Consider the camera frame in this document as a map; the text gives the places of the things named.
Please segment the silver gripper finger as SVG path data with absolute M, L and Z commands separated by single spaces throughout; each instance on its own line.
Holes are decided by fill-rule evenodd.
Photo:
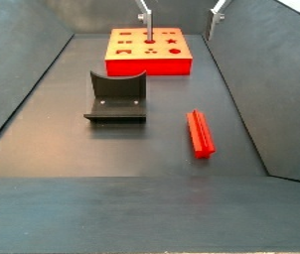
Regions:
M 227 0 L 218 0 L 216 6 L 210 9 L 210 21 L 208 25 L 208 40 L 213 38 L 216 25 L 220 20 L 224 18 L 224 14 L 221 13 L 222 7 L 225 5 Z
M 148 35 L 148 42 L 153 41 L 153 12 L 149 9 L 145 0 L 134 0 L 137 3 L 137 6 L 141 10 L 141 13 L 138 14 L 138 20 L 146 25 L 146 35 Z

